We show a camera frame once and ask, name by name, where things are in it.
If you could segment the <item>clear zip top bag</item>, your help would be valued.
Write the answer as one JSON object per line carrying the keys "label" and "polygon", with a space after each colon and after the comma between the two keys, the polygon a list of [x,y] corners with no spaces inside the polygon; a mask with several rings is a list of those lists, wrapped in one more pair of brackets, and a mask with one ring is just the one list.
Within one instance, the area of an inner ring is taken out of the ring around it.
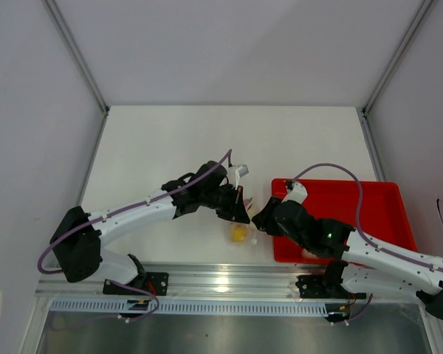
{"label": "clear zip top bag", "polygon": [[252,219],[259,213],[258,203],[253,196],[244,199],[244,206],[250,218],[248,224],[230,223],[227,229],[228,245],[232,249],[254,249],[258,245],[258,230]]}

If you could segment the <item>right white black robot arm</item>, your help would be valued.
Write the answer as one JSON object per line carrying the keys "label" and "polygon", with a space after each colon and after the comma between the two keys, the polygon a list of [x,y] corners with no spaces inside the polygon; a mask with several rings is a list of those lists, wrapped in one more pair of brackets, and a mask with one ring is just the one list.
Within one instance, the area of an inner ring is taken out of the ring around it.
{"label": "right white black robot arm", "polygon": [[320,258],[370,266],[416,285],[429,314],[443,320],[443,258],[410,251],[329,218],[315,218],[296,201],[271,198],[253,217],[256,228],[286,236]]}

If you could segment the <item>white egg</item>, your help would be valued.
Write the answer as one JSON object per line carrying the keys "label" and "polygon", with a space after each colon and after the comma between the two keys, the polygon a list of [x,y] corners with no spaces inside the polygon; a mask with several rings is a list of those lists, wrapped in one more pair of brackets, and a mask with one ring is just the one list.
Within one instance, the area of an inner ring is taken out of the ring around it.
{"label": "white egg", "polygon": [[316,258],[316,256],[313,253],[307,251],[306,249],[302,251],[302,256],[305,258]]}

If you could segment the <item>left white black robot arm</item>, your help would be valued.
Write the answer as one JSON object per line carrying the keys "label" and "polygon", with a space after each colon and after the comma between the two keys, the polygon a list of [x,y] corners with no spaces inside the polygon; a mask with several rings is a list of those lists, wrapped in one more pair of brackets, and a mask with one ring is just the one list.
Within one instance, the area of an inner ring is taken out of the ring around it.
{"label": "left white black robot arm", "polygon": [[99,212],[73,207],[49,242],[52,253],[69,283],[96,277],[104,281],[105,294],[154,294],[156,283],[138,258],[109,251],[108,245],[150,223],[172,221],[200,207],[214,210],[222,220],[248,224],[250,217],[240,184],[247,173],[245,164],[223,167],[208,161],[196,173],[168,181],[133,204]]}

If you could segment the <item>yellow toy pepper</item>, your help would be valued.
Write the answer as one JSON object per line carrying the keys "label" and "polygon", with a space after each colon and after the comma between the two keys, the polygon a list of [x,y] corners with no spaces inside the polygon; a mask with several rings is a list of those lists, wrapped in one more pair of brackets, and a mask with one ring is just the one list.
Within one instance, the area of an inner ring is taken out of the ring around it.
{"label": "yellow toy pepper", "polygon": [[249,235],[249,229],[244,224],[233,224],[230,227],[230,239],[234,243],[243,243]]}

